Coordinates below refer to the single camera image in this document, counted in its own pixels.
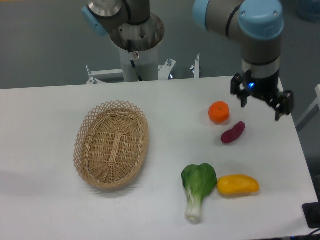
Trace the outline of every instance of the black cable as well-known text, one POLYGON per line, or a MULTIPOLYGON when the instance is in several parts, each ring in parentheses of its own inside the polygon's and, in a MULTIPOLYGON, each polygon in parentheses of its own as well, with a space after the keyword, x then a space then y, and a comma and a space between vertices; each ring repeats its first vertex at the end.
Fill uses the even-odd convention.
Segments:
POLYGON ((314 231, 310 232, 309 235, 307 235, 305 239, 306 239, 306 240, 316 239, 316 238, 314 238, 313 234, 315 234, 315 233, 317 233, 317 232, 319 232, 319 231, 320 231, 320 228, 318 228, 317 230, 314 230, 314 231))

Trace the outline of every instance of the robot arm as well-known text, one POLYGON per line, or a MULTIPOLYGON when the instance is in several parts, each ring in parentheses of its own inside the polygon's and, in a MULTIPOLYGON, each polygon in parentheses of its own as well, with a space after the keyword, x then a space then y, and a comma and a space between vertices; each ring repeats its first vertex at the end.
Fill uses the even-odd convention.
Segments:
POLYGON ((196 22, 241 44, 242 75, 231 80, 231 94, 244 108, 252 96, 275 110, 275 120, 294 108, 293 92, 278 90, 283 9, 278 0, 196 0, 196 22))
MULTIPOLYGON (((82 13, 100 35, 127 24, 123 31, 130 39, 122 33, 117 45, 129 52, 146 51, 159 43, 156 21, 150 21, 150 0, 91 0, 82 13)), ((241 45, 242 74, 231 80, 231 94, 237 95, 241 106, 252 96, 275 110, 276 121, 289 115, 294 108, 293 92, 278 90, 284 27, 279 0, 195 0, 193 16, 205 30, 241 45)))

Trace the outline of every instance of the gray floor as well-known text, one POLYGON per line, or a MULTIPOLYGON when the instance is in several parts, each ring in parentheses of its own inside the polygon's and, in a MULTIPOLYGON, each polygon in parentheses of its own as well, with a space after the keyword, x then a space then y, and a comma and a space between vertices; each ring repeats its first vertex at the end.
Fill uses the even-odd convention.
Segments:
MULTIPOLYGON (((203 77, 239 72, 240 46, 197 27, 193 2, 151 0, 151 11, 166 27, 160 63, 172 58, 177 61, 176 78, 190 78, 190 65, 200 53, 203 77)), ((281 2, 285 28, 280 77, 284 88, 294 91, 292 116, 297 121, 316 98, 320 84, 320 24, 299 18, 294 0, 281 2)), ((0 89, 85 84, 86 65, 92 71, 120 69, 110 39, 96 36, 83 20, 80 10, 85 4, 85 0, 0 2, 0 89)), ((319 123, 320 113, 299 133, 312 176, 320 175, 319 123)))

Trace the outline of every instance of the white table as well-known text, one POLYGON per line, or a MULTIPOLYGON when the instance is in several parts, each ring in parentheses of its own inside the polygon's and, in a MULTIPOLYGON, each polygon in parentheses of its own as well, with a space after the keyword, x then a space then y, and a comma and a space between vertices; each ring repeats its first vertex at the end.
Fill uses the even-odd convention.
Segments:
POLYGON ((1 240, 244 240, 310 233, 302 204, 317 202, 291 116, 275 122, 264 102, 245 108, 229 94, 231 77, 0 90, 1 240), (122 191, 99 191, 73 162, 78 130, 89 111, 129 101, 149 122, 141 174, 122 191), (230 107, 228 125, 215 125, 208 108, 230 107), (238 121, 241 138, 221 134, 238 121), (218 178, 246 174, 260 183, 255 196, 203 204, 202 222, 185 219, 180 174, 211 164, 218 178))

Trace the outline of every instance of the silver metal cylinder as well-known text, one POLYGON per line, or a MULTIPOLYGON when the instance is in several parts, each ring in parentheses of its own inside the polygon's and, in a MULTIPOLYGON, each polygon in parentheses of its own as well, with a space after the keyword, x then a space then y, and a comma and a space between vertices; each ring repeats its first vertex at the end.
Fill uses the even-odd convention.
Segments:
POLYGON ((92 0, 88 3, 89 9, 96 15, 110 18, 120 12, 121 0, 92 0))

